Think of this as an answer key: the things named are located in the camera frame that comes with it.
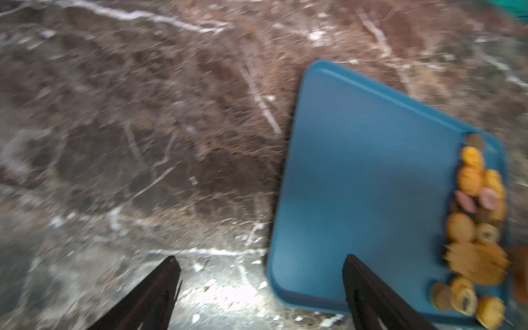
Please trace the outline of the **pile of yellow cookies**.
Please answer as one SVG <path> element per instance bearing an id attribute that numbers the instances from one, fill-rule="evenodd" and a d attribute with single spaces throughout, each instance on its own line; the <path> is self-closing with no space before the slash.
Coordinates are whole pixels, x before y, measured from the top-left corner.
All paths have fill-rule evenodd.
<path id="1" fill-rule="evenodd" d="M 482 135 L 466 133 L 445 222 L 444 260 L 454 276 L 449 283 L 434 283 L 429 301 L 441 312 L 453 310 L 475 318 L 485 329 L 499 329 L 506 320 L 506 303 L 477 291 L 479 286 L 500 285 L 510 267 L 500 245 L 507 214 L 506 189 L 501 174 L 487 167 L 484 151 Z"/>

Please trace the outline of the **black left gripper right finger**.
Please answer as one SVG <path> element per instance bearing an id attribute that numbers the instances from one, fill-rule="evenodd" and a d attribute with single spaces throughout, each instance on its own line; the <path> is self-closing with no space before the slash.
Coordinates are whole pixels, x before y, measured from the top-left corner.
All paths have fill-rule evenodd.
<path id="1" fill-rule="evenodd" d="M 356 329 L 435 329 L 353 254 L 345 259 L 342 280 Z"/>

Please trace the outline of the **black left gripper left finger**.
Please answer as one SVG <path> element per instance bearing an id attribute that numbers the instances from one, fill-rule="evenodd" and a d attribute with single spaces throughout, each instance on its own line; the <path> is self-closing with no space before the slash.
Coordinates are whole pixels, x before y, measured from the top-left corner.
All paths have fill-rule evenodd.
<path id="1" fill-rule="evenodd" d="M 181 268 L 166 257 L 90 329 L 168 329 L 181 290 Z"/>

